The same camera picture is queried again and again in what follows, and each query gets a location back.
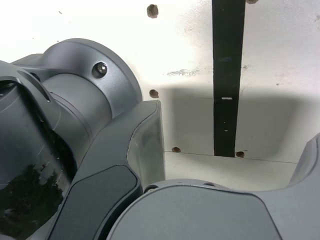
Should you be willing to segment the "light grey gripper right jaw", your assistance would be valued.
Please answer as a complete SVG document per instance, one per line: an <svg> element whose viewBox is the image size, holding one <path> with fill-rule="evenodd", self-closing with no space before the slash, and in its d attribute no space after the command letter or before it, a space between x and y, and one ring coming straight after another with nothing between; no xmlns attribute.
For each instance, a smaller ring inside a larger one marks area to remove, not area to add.
<svg viewBox="0 0 320 240"><path fill-rule="evenodd" d="M238 191L205 184L163 185L135 200L109 240L317 240L320 138L305 146L286 187Z"/></svg>

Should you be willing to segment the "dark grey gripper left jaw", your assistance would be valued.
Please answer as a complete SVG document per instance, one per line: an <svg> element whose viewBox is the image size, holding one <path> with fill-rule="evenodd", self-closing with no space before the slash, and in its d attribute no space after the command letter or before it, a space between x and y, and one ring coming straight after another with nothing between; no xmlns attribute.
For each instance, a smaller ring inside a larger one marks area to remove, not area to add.
<svg viewBox="0 0 320 240"><path fill-rule="evenodd" d="M104 240L122 212L163 181L162 108L143 101L96 136L48 235L50 240Z"/></svg>

